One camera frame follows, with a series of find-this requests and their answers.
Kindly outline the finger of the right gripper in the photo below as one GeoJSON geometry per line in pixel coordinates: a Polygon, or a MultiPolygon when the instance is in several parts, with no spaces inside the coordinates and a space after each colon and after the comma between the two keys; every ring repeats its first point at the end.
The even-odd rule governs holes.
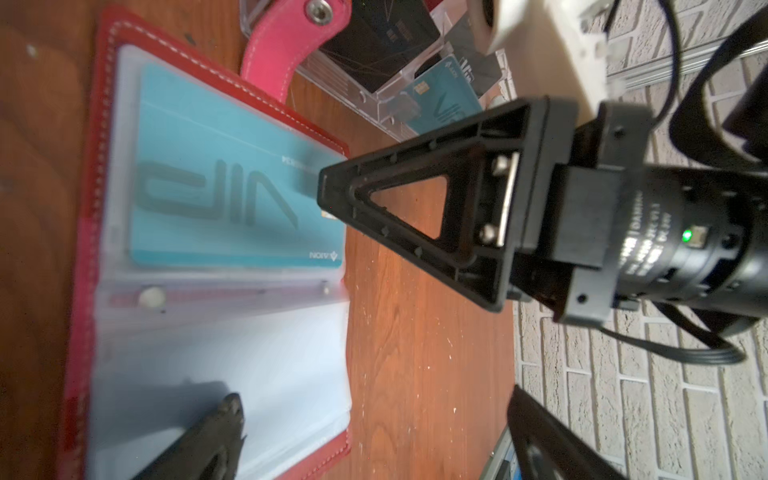
{"type": "Polygon", "coordinates": [[[540,243],[552,174],[567,163],[576,103],[523,98],[319,173],[319,207],[491,312],[522,287],[516,255],[540,243]],[[431,237],[377,204],[380,191],[444,180],[431,237]]]}

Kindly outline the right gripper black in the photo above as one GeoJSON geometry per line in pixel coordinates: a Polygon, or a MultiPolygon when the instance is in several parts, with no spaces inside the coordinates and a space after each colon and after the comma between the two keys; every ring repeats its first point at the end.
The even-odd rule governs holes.
{"type": "Polygon", "coordinates": [[[726,334],[764,317],[766,178],[646,164],[645,107],[606,103],[582,126],[576,113],[572,101],[531,105],[511,286],[585,327],[643,301],[688,307],[726,334]]]}

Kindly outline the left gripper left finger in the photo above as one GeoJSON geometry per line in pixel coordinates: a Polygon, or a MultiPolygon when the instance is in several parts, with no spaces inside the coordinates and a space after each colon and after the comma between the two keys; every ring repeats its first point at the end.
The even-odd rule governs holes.
{"type": "Polygon", "coordinates": [[[232,480],[245,442],[244,425],[241,397],[231,393],[135,479],[232,480]]]}

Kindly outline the clear acrylic card display stand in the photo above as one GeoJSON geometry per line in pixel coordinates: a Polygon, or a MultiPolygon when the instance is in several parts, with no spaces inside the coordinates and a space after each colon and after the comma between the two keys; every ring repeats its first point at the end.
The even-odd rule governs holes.
{"type": "Polygon", "coordinates": [[[398,141],[514,96],[464,1],[242,1],[241,76],[280,102],[301,75],[398,141]]]}

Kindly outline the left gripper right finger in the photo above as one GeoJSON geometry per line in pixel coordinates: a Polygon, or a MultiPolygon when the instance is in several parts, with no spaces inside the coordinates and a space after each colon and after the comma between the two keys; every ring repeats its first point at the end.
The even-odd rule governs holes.
{"type": "Polygon", "coordinates": [[[614,479],[624,476],[520,386],[507,424],[523,479],[614,479]]]}

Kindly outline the red leather card holder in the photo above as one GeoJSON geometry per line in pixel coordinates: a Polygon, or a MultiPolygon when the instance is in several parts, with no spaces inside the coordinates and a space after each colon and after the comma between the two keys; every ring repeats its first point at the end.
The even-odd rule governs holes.
{"type": "Polygon", "coordinates": [[[346,145],[286,105],[347,1],[248,7],[231,72],[100,17],[56,475],[319,479],[350,452],[346,145]]]}

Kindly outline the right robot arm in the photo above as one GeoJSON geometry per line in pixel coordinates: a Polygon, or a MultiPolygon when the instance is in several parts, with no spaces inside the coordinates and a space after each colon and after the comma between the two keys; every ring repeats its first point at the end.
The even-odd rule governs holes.
{"type": "Polygon", "coordinates": [[[520,98],[320,173],[320,207],[490,310],[602,328],[642,302],[710,333],[767,314],[767,37],[758,10],[645,102],[520,98]]]}

